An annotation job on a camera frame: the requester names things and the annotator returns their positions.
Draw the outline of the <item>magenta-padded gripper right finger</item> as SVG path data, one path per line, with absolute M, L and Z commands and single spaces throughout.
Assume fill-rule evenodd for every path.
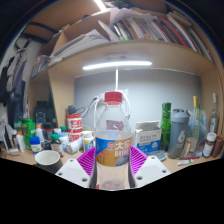
M 147 156 L 138 148 L 130 147 L 128 179 L 131 188 L 140 188 L 167 175 L 170 171 L 156 156 Z

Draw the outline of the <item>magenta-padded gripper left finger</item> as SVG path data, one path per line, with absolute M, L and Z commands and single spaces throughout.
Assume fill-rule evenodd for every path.
M 95 189 L 97 183 L 95 148 L 87 150 L 77 159 L 68 159 L 57 171 L 56 176 L 83 188 Z

